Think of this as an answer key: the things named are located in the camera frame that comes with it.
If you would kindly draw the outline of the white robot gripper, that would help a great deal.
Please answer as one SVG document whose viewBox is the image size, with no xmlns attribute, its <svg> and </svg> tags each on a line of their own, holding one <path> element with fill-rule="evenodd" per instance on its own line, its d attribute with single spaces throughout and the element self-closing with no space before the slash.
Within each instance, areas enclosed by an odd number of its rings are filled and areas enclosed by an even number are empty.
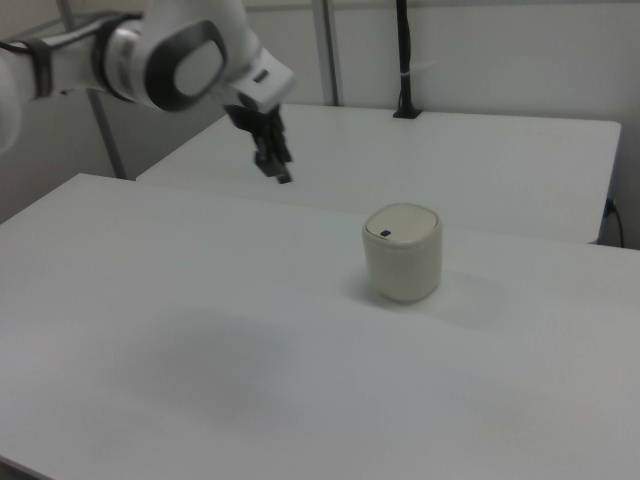
<svg viewBox="0 0 640 480">
<path fill-rule="evenodd" d="M 256 166 L 265 176 L 275 178 L 280 184 L 291 183 L 293 179 L 288 169 L 292 157 L 277 106 L 291 92 L 294 84 L 293 71 L 262 48 L 248 70 L 230 84 L 233 96 L 243 107 L 224 107 L 233 125 L 252 136 L 256 146 Z"/>
</svg>

